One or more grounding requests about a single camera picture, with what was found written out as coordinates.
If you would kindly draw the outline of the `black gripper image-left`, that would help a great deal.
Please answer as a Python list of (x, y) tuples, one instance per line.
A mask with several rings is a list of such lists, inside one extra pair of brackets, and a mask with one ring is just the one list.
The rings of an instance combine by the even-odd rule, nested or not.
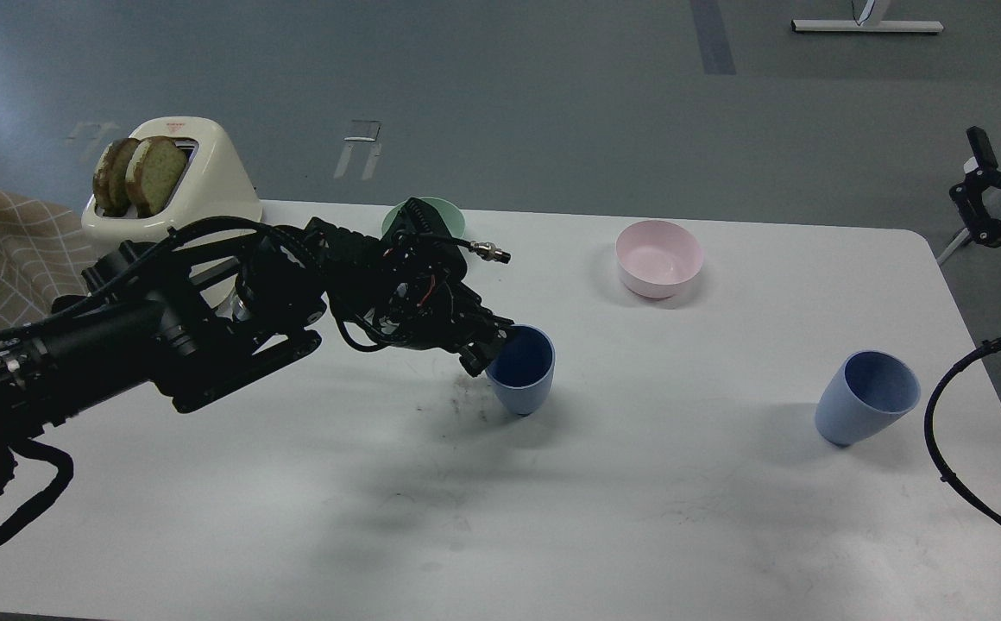
[(483, 305), (464, 284), (464, 250), (473, 242), (452, 237), (429, 204), (409, 199), (383, 237), (328, 228), (328, 300), (343, 338), (352, 323), (380, 348), (457, 354), (465, 373), (477, 377), (498, 357), (513, 321)]

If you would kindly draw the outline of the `black gripper image-right finger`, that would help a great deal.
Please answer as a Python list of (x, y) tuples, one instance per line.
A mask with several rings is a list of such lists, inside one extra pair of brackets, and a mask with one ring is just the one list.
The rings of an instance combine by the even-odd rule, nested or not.
[(1001, 220), (990, 215), (983, 201), (987, 190), (1001, 190), (998, 158), (984, 129), (971, 126), (966, 130), (966, 138), (973, 152), (975, 167), (950, 190), (949, 197), (954, 201), (971, 240), (987, 248), (1000, 248)]

